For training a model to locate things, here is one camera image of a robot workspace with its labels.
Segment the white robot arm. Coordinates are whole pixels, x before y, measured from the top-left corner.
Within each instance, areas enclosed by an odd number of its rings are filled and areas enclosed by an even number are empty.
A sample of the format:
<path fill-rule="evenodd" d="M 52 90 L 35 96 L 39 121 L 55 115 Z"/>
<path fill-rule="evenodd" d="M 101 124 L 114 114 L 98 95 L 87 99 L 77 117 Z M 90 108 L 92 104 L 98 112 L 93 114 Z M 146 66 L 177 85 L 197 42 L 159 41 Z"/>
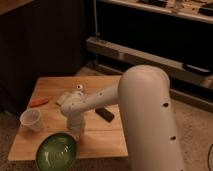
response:
<path fill-rule="evenodd" d="M 138 65 L 120 80 L 60 108 L 68 118 L 116 104 L 132 171 L 186 171 L 170 98 L 170 81 L 160 68 Z"/>

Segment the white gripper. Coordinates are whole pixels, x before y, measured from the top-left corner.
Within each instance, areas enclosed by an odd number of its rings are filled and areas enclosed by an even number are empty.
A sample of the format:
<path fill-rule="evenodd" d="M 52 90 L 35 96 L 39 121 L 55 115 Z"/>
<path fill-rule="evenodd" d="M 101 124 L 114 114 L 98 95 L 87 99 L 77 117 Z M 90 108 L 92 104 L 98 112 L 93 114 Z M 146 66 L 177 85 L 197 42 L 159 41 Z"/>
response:
<path fill-rule="evenodd" d="M 67 119 L 67 128 L 72 134 L 81 135 L 85 129 L 85 119 L 83 115 L 71 116 Z"/>

